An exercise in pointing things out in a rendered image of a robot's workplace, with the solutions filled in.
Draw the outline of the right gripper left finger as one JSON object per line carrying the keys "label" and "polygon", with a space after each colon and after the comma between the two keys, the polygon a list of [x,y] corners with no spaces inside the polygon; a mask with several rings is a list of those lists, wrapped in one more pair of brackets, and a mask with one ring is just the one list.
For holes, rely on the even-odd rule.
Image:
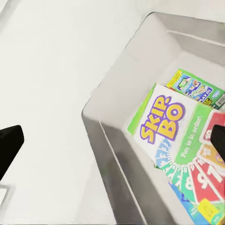
{"label": "right gripper left finger", "polygon": [[20,125],[0,130],[0,181],[23,144],[24,135]]}

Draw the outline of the board game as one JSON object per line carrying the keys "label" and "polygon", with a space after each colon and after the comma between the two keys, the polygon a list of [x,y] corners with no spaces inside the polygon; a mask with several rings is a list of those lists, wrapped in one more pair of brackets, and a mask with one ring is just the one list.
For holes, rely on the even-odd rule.
{"label": "board game", "polygon": [[179,198],[180,203],[185,207],[189,216],[195,225],[210,225],[210,223],[204,218],[204,216],[197,210],[197,208],[181,193],[178,187],[169,180],[170,187],[174,190],[174,194]]}
{"label": "board game", "polygon": [[[171,78],[166,87],[218,110],[225,104],[224,90],[181,68]],[[144,153],[153,166],[160,169],[145,151]]]}
{"label": "board game", "polygon": [[225,225],[225,162],[210,141],[225,113],[155,83],[126,131],[210,225]]}

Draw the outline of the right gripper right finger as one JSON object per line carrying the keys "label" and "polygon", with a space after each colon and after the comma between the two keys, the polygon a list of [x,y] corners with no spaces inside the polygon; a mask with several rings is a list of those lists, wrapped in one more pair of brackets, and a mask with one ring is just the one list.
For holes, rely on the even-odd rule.
{"label": "right gripper right finger", "polygon": [[217,124],[214,125],[210,141],[225,162],[225,127]]}

